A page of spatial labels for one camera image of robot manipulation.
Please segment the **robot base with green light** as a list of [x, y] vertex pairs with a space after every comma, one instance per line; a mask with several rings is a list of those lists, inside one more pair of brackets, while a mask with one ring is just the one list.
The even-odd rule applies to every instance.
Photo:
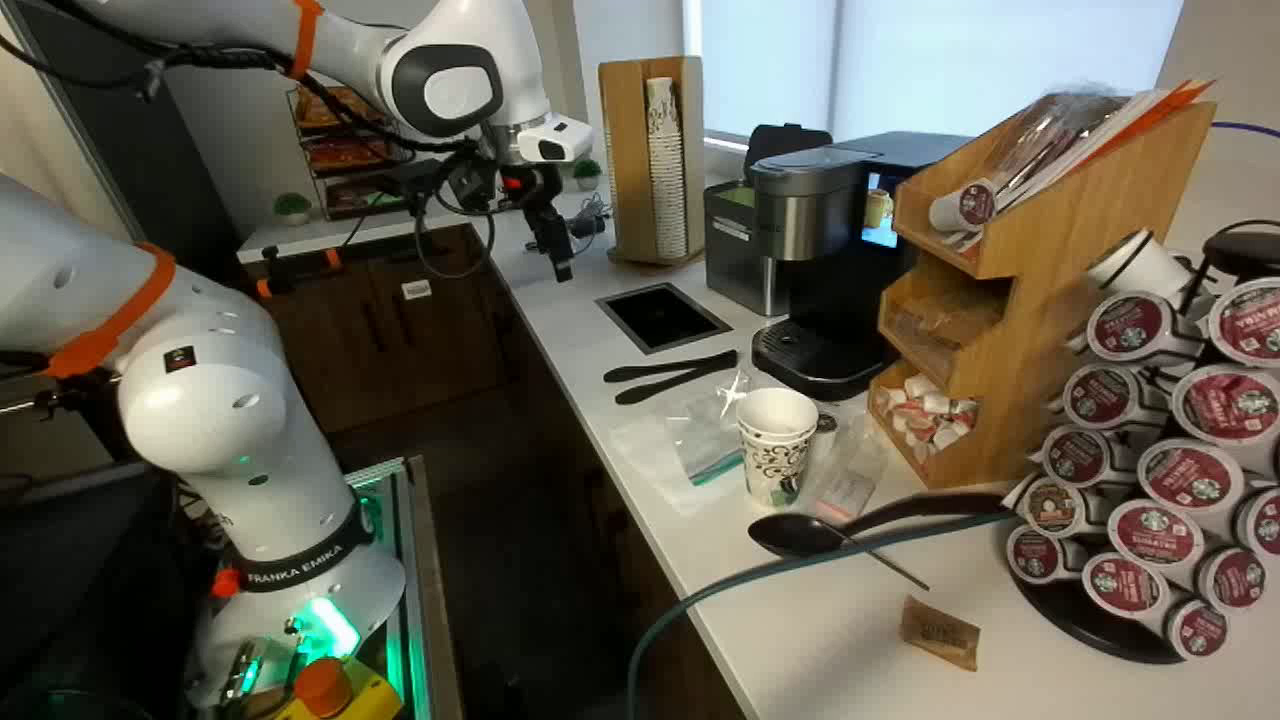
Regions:
[[370, 658], [406, 720], [456, 720], [461, 685], [419, 456], [343, 471], [330, 456], [240, 456], [196, 474], [227, 534], [198, 608], [185, 696], [214, 716], [316, 658]]

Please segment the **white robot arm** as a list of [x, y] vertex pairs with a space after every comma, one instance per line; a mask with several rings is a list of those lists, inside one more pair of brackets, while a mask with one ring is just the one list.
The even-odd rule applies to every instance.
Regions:
[[[162, 47], [276, 52], [297, 74], [323, 73], [423, 139], [479, 132], [511, 166], [548, 173], [592, 144], [586, 122], [548, 102], [524, 0], [437, 0], [406, 28], [360, 24], [321, 0], [72, 7]], [[189, 480], [219, 520], [240, 588], [198, 629], [205, 665], [250, 639], [347, 656], [395, 611], [405, 569], [366, 540], [255, 299], [0, 178], [0, 342], [34, 353], [57, 379], [107, 368], [129, 442]]]

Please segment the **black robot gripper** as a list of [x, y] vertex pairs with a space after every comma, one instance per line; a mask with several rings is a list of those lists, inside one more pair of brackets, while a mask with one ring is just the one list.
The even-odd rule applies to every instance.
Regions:
[[552, 279], [573, 279], [575, 235], [567, 235], [563, 217], [554, 211], [561, 173], [552, 162], [511, 173], [511, 202], [524, 211], [537, 249], [548, 254]]

